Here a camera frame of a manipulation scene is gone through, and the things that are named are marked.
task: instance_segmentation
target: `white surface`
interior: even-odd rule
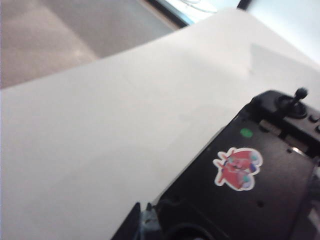
[[[236,8],[240,0],[191,0],[194,3],[190,3],[187,0],[184,2],[183,0],[166,0],[166,2],[186,15],[191,21],[197,23],[222,9]]]
[[[319,0],[252,0],[247,11],[320,64]]]
[[[305,86],[305,102],[319,109],[319,71],[229,10],[3,90],[2,239],[109,239],[256,94]]]

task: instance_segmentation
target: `black plastic casing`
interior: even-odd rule
[[[165,238],[193,229],[212,240],[315,239],[320,122],[309,117],[320,113],[306,106],[306,117],[287,117],[277,108],[283,95],[267,91],[253,98],[164,192],[154,207]],[[243,136],[242,129],[252,136]],[[213,160],[230,148],[261,153],[263,165],[253,189],[236,191],[214,183],[218,168]]]

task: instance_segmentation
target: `gray floor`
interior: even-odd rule
[[[144,0],[2,0],[1,28],[2,88],[178,29]]]

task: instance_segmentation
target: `screw hole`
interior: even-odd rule
[[[265,206],[265,203],[263,201],[257,201],[256,204],[259,208],[263,208]]]

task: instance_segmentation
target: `cable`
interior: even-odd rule
[[[194,8],[198,11],[204,12],[204,13],[208,13],[208,14],[216,14],[217,11],[210,11],[210,10],[205,10],[203,8],[197,7],[193,4],[198,4],[201,2],[201,0],[197,0],[197,1],[192,1],[192,0],[180,0],[181,2],[183,2],[184,4],[187,4],[188,6],[190,6],[191,8]]]

